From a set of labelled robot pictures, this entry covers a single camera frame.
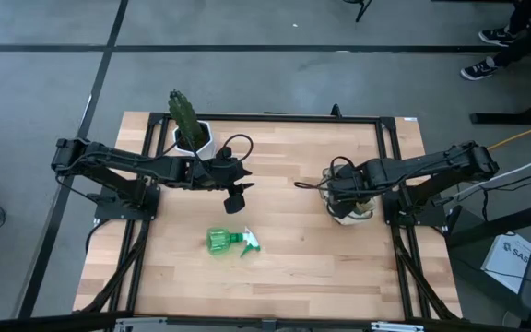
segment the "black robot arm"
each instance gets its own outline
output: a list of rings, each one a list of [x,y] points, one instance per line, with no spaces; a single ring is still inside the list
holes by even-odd
[[[335,167],[326,179],[328,204],[334,217],[344,218],[358,203],[392,193],[393,187],[404,185],[407,179],[431,175],[429,180],[398,193],[399,210],[413,213],[441,191],[465,181],[488,180],[498,170],[487,149],[474,141],[408,160],[373,159],[359,166]]]
[[[235,184],[251,173],[231,156],[228,147],[211,160],[185,156],[149,158],[81,138],[59,139],[56,147],[52,168],[57,176],[83,175],[104,187],[101,195],[88,195],[99,207],[105,205],[101,208],[105,212],[114,212],[115,218],[97,213],[96,218],[100,219],[130,219],[122,212],[156,210],[152,206],[157,204],[159,196],[149,190],[144,176],[152,179],[151,189],[155,192],[159,191],[156,184],[189,190],[227,190],[230,197],[224,203],[228,213],[238,212],[244,207],[242,192],[253,185]],[[141,176],[128,180],[111,169]]]

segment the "shoe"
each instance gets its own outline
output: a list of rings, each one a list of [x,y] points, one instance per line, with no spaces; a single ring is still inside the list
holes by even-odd
[[[505,28],[495,30],[483,30],[478,33],[478,37],[489,44],[498,45],[501,47],[509,47],[512,42],[515,42],[517,35],[512,35],[507,32]]]
[[[499,68],[495,66],[493,59],[488,57],[476,65],[462,69],[460,75],[467,80],[480,80],[493,75],[497,69]]]

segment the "gray floor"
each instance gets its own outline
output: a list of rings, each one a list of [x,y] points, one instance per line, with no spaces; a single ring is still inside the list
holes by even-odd
[[[0,42],[105,43],[118,2],[0,0]],[[339,0],[131,0],[118,43],[475,45],[477,31],[504,25],[512,8],[383,0],[356,25],[357,10]],[[344,114],[418,117],[428,152],[468,139],[489,145],[527,127],[472,125],[468,114],[531,105],[531,57],[480,82],[458,76],[483,56],[116,53],[89,138],[113,144],[123,111],[165,111],[167,92],[180,89],[203,113],[328,114],[338,103]],[[0,319],[15,314],[56,191],[54,141],[76,132],[99,63],[99,53],[0,53],[0,202],[9,215],[0,230]],[[503,171],[530,161],[531,136],[493,156]],[[478,196],[464,203],[477,214],[480,204]],[[529,207],[531,187],[495,194],[490,217]],[[70,312],[93,209],[70,197],[36,315]],[[531,239],[531,229],[522,234]],[[463,280],[457,286],[466,318],[502,322],[504,308]]]

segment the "wooden table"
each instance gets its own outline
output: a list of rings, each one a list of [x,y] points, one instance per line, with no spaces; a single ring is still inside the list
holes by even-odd
[[[116,147],[140,153],[147,120],[148,113],[124,113]],[[403,158],[424,154],[417,121],[395,120]],[[395,253],[380,199],[376,198],[379,207],[372,219],[340,226],[326,213],[318,191],[293,186],[294,181],[319,182],[322,169],[335,156],[356,163],[377,158],[374,126],[210,123],[218,144],[237,133],[254,140],[254,152],[243,163],[254,175],[243,181],[257,185],[245,192],[247,205],[234,215],[225,213],[225,192],[162,188],[159,213],[151,222],[147,241],[136,314],[403,319]],[[166,147],[172,143],[173,127],[170,122]],[[151,151],[156,150],[158,131]],[[248,146],[242,139],[230,143],[237,156]],[[75,309],[93,300],[114,272],[124,225],[124,221],[110,222],[92,237]],[[249,227],[261,252],[240,258],[243,245],[236,244],[227,254],[210,255],[206,232],[214,226],[231,231]],[[450,310],[461,315],[442,236],[431,228],[416,230],[427,280]],[[119,309],[125,308],[129,285],[127,275]],[[411,277],[409,288],[419,315]]]

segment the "green spray bottle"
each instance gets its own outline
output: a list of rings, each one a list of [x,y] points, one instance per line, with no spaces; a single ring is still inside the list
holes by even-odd
[[[232,243],[243,241],[247,242],[247,246],[241,253],[241,257],[250,250],[260,251],[262,249],[255,235],[247,227],[245,227],[245,232],[243,233],[229,233],[229,230],[225,228],[211,228],[206,233],[206,247],[212,255],[225,253],[229,250]]]

